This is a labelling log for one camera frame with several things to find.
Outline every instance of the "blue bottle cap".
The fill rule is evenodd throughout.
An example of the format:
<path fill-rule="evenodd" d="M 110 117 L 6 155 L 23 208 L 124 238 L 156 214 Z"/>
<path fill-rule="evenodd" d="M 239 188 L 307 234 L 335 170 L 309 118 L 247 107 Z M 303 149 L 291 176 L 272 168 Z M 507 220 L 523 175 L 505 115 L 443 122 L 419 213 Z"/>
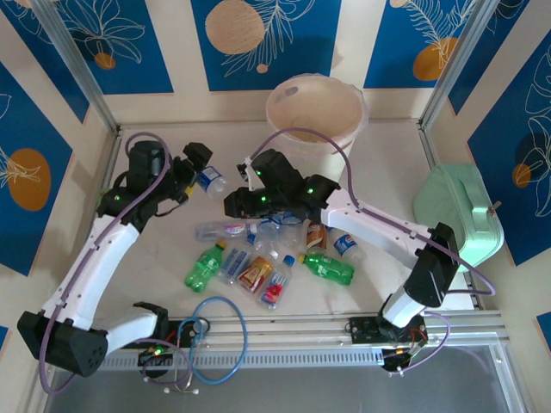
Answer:
<path fill-rule="evenodd" d="M 283 258 L 283 263 L 287 264 L 289 267 L 293 267 L 294 258 L 292 256 L 285 256 L 285 258 Z"/>

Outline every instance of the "white line drawing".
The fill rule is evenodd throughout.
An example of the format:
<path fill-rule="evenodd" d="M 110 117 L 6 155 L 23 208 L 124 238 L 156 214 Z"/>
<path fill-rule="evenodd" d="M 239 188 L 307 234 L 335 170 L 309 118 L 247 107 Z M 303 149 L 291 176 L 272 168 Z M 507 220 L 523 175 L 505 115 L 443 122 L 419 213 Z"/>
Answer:
<path fill-rule="evenodd" d="M 425 43 L 438 50 L 438 66 L 442 69 L 448 63 L 449 45 L 457 31 L 473 13 L 477 0 L 459 0 L 449 13 L 444 13 L 440 0 L 407 0 L 401 7 L 410 12 L 413 27 L 423 34 Z"/>
<path fill-rule="evenodd" d="M 10 95 L 0 94 L 0 120 L 6 115 L 9 109 Z M 18 163 L 12 161 L 0 147 L 0 188 L 3 188 L 6 183 L 11 180 L 13 183 L 17 178 L 25 178 L 31 181 L 40 182 L 40 178 L 36 176 L 40 170 L 37 168 L 25 168 Z"/>
<path fill-rule="evenodd" d="M 241 29 L 250 28 L 249 33 L 247 30 L 242 31 L 239 34 L 240 38 L 235 39 L 238 42 L 235 47 L 247 44 L 254 46 L 247 52 L 226 53 L 226 60 L 222 63 L 227 67 L 224 77 L 231 76 L 245 67 L 247 71 L 255 68 L 259 73 L 268 71 L 278 55 L 285 52 L 286 43 L 293 44 L 294 34 L 291 23 L 308 13 L 315 2 L 316 0 L 308 0 L 306 7 L 300 7 L 300 9 L 299 5 L 306 3 L 305 0 L 253 0 L 252 3 L 247 3 L 245 0 L 224 0 L 217 4 L 209 16 L 218 11 L 221 12 L 222 8 L 220 7 L 219 10 L 217 8 L 224 4 L 241 12 L 241 16 L 236 17 Z M 263 31 L 261 27 L 260 33 L 255 30 L 257 22 L 258 24 L 262 22 L 263 25 Z"/>
<path fill-rule="evenodd" d="M 31 9 L 16 0 L 3 2 L 29 33 L 50 43 Z M 105 70 L 115 67 L 115 56 L 141 63 L 141 52 L 132 40 L 144 35 L 145 26 L 119 17 L 119 0 L 58 0 L 53 4 L 85 58 Z"/>
<path fill-rule="evenodd" d="M 531 115 L 528 127 L 534 148 L 515 168 L 513 180 L 519 188 L 536 183 L 535 216 L 543 218 L 551 213 L 551 45 L 536 67 L 524 110 Z"/>
<path fill-rule="evenodd" d="M 486 28 L 492 32 L 492 34 L 496 34 L 496 28 L 498 26 L 498 20 L 500 19 L 514 19 L 518 13 L 520 12 L 520 9 L 522 8 L 525 0 L 505 0 L 500 1 L 498 6 L 496 7 L 495 11 L 493 12 L 492 17 L 490 18 L 490 21 L 488 24 L 486 24 Z"/>

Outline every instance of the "plastic bucket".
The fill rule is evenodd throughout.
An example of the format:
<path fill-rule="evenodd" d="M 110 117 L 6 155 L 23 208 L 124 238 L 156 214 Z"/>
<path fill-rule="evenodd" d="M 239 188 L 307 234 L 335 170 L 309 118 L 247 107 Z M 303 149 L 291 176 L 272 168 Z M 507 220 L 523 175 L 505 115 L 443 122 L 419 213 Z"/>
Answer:
<path fill-rule="evenodd" d="M 266 117 L 277 131 L 307 127 L 321 132 L 348 155 L 368 123 L 368 108 L 362 92 L 352 85 L 322 75 L 300 75 L 269 95 Z M 344 169 L 337 150 L 311 133 L 285 133 L 269 147 L 282 152 L 304 177 L 319 174 L 338 181 Z"/>

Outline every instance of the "mint green bin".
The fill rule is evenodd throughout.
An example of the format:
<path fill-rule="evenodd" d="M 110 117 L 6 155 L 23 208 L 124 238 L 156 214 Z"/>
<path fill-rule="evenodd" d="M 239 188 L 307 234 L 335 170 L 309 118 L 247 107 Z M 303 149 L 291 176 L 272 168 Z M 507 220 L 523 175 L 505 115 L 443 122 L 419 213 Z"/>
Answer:
<path fill-rule="evenodd" d="M 430 228 L 438 222 L 449 225 L 460 257 L 475 267 L 504 242 L 503 227 L 491 210 L 482 176 L 468 163 L 437 165 L 413 201 L 417 222 Z M 461 265 L 459 271 L 467 269 Z"/>

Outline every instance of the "purple cable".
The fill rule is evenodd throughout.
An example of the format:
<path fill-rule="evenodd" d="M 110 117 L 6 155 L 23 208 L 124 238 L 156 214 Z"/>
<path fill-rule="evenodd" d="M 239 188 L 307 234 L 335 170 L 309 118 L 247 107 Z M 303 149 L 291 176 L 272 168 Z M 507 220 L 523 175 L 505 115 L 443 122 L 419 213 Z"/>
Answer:
<path fill-rule="evenodd" d="M 183 377 L 181 377 L 178 380 L 174 380 L 174 381 L 157 381 L 155 379 L 152 379 L 151 377 L 148 377 L 145 374 L 146 373 L 145 368 L 147 367 L 147 363 L 151 360 L 154 360 L 154 357 L 152 357 L 151 359 L 149 359 L 148 361 L 146 361 L 144 363 L 144 366 L 141 369 L 141 375 L 144 376 L 144 377 L 147 377 L 147 382 L 148 383 L 153 383 L 154 385 L 179 385 L 180 383 L 183 383 L 184 381 L 189 380 L 189 376 L 191 375 L 191 364 L 189 363 L 188 355 L 181 348 L 179 348 L 178 346 L 175 346 L 171 342 L 166 342 L 165 340 L 156 340 L 156 339 L 152 339 L 152 338 L 140 338 L 139 340 L 136 340 L 135 342 L 136 343 L 148 342 L 150 344 L 162 344 L 166 347 L 172 348 L 175 352 L 179 353 L 183 357 L 183 359 L 186 361 L 187 373 Z"/>
<path fill-rule="evenodd" d="M 133 142 L 136 138 L 141 136 L 148 136 L 150 138 L 156 139 L 162 146 L 164 151 L 164 165 L 163 169 L 161 170 L 161 173 L 155 180 L 155 182 L 144 191 L 142 195 L 140 195 L 138 198 L 136 198 L 134 201 L 132 201 L 124 210 L 119 213 L 111 221 L 111 223 L 102 231 L 102 233 L 99 235 L 99 237 L 96 239 L 96 241 L 91 245 L 90 249 L 86 252 L 86 255 L 84 256 L 83 260 L 78 264 L 77 269 L 75 270 L 75 273 L 67 283 L 67 287 L 63 291 L 60 297 L 61 304 L 58 304 L 55 306 L 55 309 L 53 310 L 52 316 L 48 320 L 48 324 L 46 325 L 46 330 L 44 331 L 44 336 L 42 337 L 42 343 L 40 344 L 40 353 L 39 353 L 39 375 L 40 375 L 40 383 L 42 384 L 42 388 L 49 396 L 56 396 L 63 392 L 69 384 L 75 379 L 76 374 L 73 374 L 62 386 L 60 386 L 58 389 L 53 389 L 48 384 L 47 376 L 46 376 L 46 351 L 48 347 L 48 343 L 50 342 L 50 335 L 52 334 L 52 329 L 55 321 L 58 319 L 59 314 L 61 313 L 61 310 L 63 309 L 64 303 L 66 302 L 67 298 L 69 297 L 69 294 L 71 293 L 72 288 L 77 283 L 78 277 L 80 277 L 80 274 L 83 272 L 84 267 L 96 251 L 96 248 L 100 246 L 100 243 L 102 240 L 113 230 L 113 228 L 121 222 L 122 218 L 131 211 L 134 207 L 136 207 L 147 195 L 149 195 L 161 181 L 163 180 L 164 176 L 166 175 L 166 172 L 170 168 L 170 150 L 166 143 L 156 134 L 150 133 L 150 132 L 138 132 L 132 135 L 130 138 L 128 138 L 128 141 L 125 145 L 125 151 L 128 154 L 130 143 Z"/>
<path fill-rule="evenodd" d="M 440 350 L 443 349 L 444 345 L 446 345 L 446 342 L 448 341 L 449 339 L 449 335 L 451 334 L 451 325 L 449 324 L 449 321 L 446 317 L 438 314 L 437 312 L 432 312 L 432 311 L 425 311 L 424 312 L 424 315 L 425 316 L 430 316 L 430 317 L 438 317 L 440 318 L 441 320 L 443 320 L 445 323 L 446 323 L 446 335 L 444 336 L 444 338 L 442 339 L 442 341 L 440 342 L 440 344 L 438 344 L 438 347 L 436 347 L 429 355 L 427 355 L 424 359 L 422 359 L 421 361 L 418 361 L 417 363 L 415 363 L 414 365 L 412 366 L 409 366 L 409 367 L 405 367 L 405 368 L 402 368 L 400 371 L 398 372 L 392 372 L 390 373 L 391 375 L 394 375 L 394 374 L 403 374 L 405 372 L 407 372 L 408 370 L 412 370 L 413 368 L 417 367 L 417 366 L 420 366 L 422 365 L 423 363 L 425 363 L 426 361 L 430 360 L 432 357 L 434 357 L 436 355 L 436 353 L 438 353 Z"/>
<path fill-rule="evenodd" d="M 436 248 L 437 250 L 443 252 L 447 256 L 449 256 L 451 259 L 453 259 L 456 262 L 459 262 L 461 265 L 463 265 L 465 268 L 467 268 L 469 271 L 473 272 L 486 286 L 488 287 L 489 291 L 482 291 L 482 290 L 450 290 L 448 291 L 448 294 L 479 294 L 479 295 L 495 295 L 496 289 L 493 286 L 493 284 L 488 280 L 478 269 L 473 267 L 471 264 L 463 260 L 459 255 L 457 255 L 455 252 L 447 249 L 446 247 L 443 247 L 439 243 L 421 235 L 418 234 L 412 230 L 410 230 L 407 226 L 402 225 L 399 222 L 395 222 L 392 219 L 389 219 L 387 217 L 384 217 L 378 213 L 374 213 L 373 211 L 369 211 L 366 208 L 363 208 L 360 206 L 359 200 L 356 198 L 356 195 L 354 194 L 354 188 L 352 187 L 352 166 L 350 165 L 350 160 L 344 153 L 344 151 L 341 149 L 339 145 L 337 145 L 331 138 L 324 135 L 323 133 L 317 132 L 313 129 L 309 129 L 306 127 L 290 127 L 287 129 L 282 129 L 280 131 L 277 131 L 276 133 L 273 133 L 271 136 L 269 136 L 259 147 L 258 149 L 251 155 L 251 159 L 254 159 L 257 157 L 257 155 L 260 153 L 262 149 L 266 147 L 266 145 L 274 138 L 278 137 L 279 135 L 283 133 L 292 133 L 292 132 L 306 132 L 306 133 L 312 133 L 316 136 L 319 136 L 323 140 L 327 141 L 329 144 L 331 144 L 343 157 L 344 164 L 346 165 L 346 175 L 347 175 L 347 186 L 348 186 L 348 192 L 350 194 L 350 199 L 352 200 L 352 203 L 356 208 L 361 210 L 363 213 L 366 213 L 372 218 L 378 219 L 379 221 L 390 225 L 398 230 L 401 230 L 408 234 L 410 237 L 414 236 L 415 238 L 419 239 L 420 241 L 427 243 L 431 247 Z"/>

